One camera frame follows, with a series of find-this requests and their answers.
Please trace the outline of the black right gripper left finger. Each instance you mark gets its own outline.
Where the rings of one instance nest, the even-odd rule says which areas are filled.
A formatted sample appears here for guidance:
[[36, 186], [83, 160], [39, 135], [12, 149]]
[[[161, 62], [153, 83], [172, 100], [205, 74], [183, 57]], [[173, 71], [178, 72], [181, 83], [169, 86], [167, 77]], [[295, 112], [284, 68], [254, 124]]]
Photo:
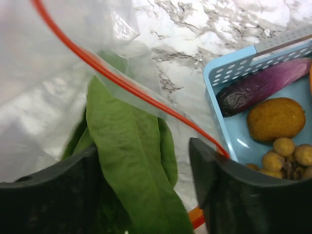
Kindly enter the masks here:
[[3, 234], [121, 234], [126, 228], [95, 146], [0, 185]]

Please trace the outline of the purple eggplant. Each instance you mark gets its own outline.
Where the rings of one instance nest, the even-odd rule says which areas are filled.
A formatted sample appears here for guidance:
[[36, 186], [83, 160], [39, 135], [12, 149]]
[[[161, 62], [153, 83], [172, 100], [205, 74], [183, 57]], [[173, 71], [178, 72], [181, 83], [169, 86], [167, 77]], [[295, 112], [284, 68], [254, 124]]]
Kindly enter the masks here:
[[311, 58], [296, 58], [272, 65], [222, 88], [216, 99], [224, 117], [231, 117], [262, 102], [310, 72]]

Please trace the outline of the green leafy vegetable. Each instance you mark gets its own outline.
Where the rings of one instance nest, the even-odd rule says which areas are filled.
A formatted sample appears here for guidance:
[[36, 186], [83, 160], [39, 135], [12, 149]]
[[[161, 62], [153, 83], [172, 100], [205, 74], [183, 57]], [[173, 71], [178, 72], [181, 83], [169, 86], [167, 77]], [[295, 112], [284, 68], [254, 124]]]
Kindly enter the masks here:
[[191, 234], [174, 191], [174, 140], [166, 121], [115, 98], [93, 76], [80, 123], [62, 157], [97, 147], [103, 174], [94, 234]]

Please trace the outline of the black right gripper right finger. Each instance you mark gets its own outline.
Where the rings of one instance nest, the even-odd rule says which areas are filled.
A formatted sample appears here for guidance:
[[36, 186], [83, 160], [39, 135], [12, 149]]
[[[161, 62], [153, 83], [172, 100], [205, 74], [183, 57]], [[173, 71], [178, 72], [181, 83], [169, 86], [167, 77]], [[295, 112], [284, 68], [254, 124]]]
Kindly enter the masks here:
[[211, 234], [309, 234], [312, 181], [278, 179], [228, 159], [198, 138], [189, 156]]

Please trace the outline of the brown kiwi fruit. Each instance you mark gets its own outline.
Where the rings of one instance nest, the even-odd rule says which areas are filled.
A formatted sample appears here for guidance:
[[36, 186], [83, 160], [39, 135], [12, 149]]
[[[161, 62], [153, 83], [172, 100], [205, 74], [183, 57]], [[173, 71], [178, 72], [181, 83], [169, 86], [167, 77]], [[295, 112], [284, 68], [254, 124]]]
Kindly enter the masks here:
[[261, 142], [275, 141], [281, 137], [293, 138], [305, 126], [305, 111], [293, 99], [272, 98], [259, 103], [247, 114], [250, 136]]

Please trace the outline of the clear zip bag orange zipper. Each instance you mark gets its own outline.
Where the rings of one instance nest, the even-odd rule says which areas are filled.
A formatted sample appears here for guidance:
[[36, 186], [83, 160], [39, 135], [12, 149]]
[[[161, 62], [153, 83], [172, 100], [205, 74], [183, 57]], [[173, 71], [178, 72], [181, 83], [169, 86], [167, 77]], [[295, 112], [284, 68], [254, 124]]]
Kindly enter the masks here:
[[62, 161], [92, 72], [25, 0], [0, 3], [0, 183]]

